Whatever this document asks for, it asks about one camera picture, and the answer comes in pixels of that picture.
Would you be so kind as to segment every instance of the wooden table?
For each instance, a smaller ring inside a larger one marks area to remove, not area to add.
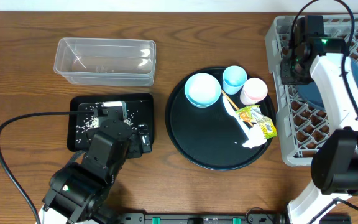
[[[41,111],[68,111],[78,95],[151,93],[156,138],[151,154],[128,160],[108,204],[121,212],[236,213],[254,206],[282,211],[311,180],[309,167],[288,167],[278,138],[250,166],[230,172],[206,170],[185,159],[168,137],[164,111],[173,87],[210,66],[244,67],[267,81],[264,36],[281,14],[0,12],[0,124]],[[62,37],[149,39],[157,43],[152,87],[71,85],[53,72]],[[72,153],[66,149],[68,117],[29,118],[9,125],[1,147],[9,167],[35,206],[42,206],[51,176]],[[358,197],[350,199],[358,205]],[[358,223],[358,212],[338,205]],[[0,223],[34,223],[33,215],[0,165]]]

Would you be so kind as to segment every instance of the round plate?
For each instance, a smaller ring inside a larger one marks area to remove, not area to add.
[[[187,100],[184,90],[187,79],[197,73],[208,73],[222,85],[224,69],[205,68],[188,75],[173,89],[165,110],[165,124],[173,145],[191,162],[211,170],[234,170],[247,166],[257,160],[272,142],[268,139],[265,144],[252,149],[242,147],[247,137],[237,121],[228,115],[222,97],[207,108],[197,108]],[[242,108],[245,106],[240,101],[240,92],[229,97]],[[258,105],[262,114],[275,124],[272,99],[267,95]]]

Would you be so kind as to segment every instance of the transparent plastic bin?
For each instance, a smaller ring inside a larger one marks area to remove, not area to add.
[[[53,69],[72,84],[151,86],[155,42],[66,37],[59,41]]]
[[[323,18],[324,32],[328,37],[349,39],[351,21],[348,15],[324,15]],[[289,166],[310,166],[313,156],[329,137],[329,124],[324,111],[311,107],[300,98],[295,86],[281,82],[280,62],[288,53],[293,19],[294,16],[276,17],[265,36],[265,44],[277,94],[277,133],[282,159]],[[350,57],[358,65],[358,14],[354,19],[356,26]]]

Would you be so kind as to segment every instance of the dish rack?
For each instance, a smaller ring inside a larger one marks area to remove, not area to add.
[[[327,114],[317,110],[298,96],[295,86],[283,85],[280,62],[288,53],[288,41],[294,16],[275,18],[265,44],[268,69],[273,74],[277,94],[277,132],[280,138],[282,159],[289,166],[310,166],[311,160],[329,137]],[[351,21],[348,15],[323,16],[324,31],[328,37],[349,39]],[[358,14],[351,44],[350,57],[358,64]]]

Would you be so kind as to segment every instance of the bowl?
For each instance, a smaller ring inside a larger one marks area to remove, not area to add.
[[[192,105],[206,108],[214,104],[221,96],[221,85],[212,75],[198,73],[186,81],[185,95]]]

